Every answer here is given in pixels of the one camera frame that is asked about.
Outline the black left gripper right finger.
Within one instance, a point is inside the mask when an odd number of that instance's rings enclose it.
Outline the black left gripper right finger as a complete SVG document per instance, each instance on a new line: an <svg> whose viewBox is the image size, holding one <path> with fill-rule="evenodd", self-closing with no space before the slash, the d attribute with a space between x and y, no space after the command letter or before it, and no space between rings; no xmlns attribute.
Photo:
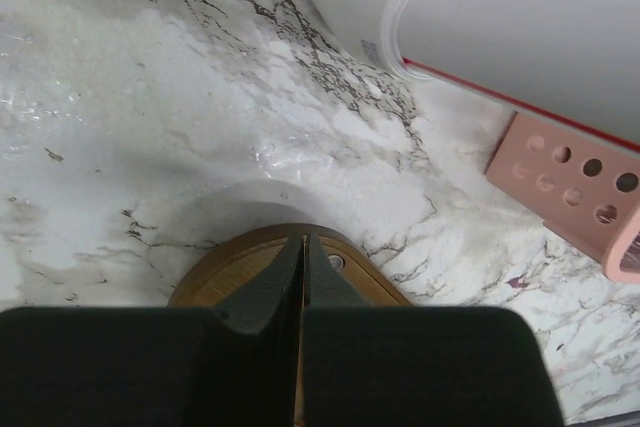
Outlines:
<svg viewBox="0 0 640 427"><path fill-rule="evenodd" d="M305 245L309 426L560 426L538 342L498 307L374 306Z"/></svg>

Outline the oval wooden tray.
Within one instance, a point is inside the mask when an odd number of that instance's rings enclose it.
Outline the oval wooden tray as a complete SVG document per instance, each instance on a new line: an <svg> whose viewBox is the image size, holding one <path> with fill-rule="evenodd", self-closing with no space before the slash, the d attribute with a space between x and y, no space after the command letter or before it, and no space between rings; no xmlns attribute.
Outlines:
<svg viewBox="0 0 640 427"><path fill-rule="evenodd" d="M305 425L300 336L310 281L333 306L409 303L334 230L281 224L229 240L185 274L168 302L213 315L189 424Z"/></svg>

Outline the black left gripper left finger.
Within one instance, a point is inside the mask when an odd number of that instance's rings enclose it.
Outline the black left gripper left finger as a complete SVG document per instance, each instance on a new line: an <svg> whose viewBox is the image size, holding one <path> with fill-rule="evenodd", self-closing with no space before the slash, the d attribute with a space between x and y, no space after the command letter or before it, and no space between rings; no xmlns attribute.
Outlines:
<svg viewBox="0 0 640 427"><path fill-rule="evenodd" d="M2 424L291 425L303 246L214 307L4 312Z"/></svg>

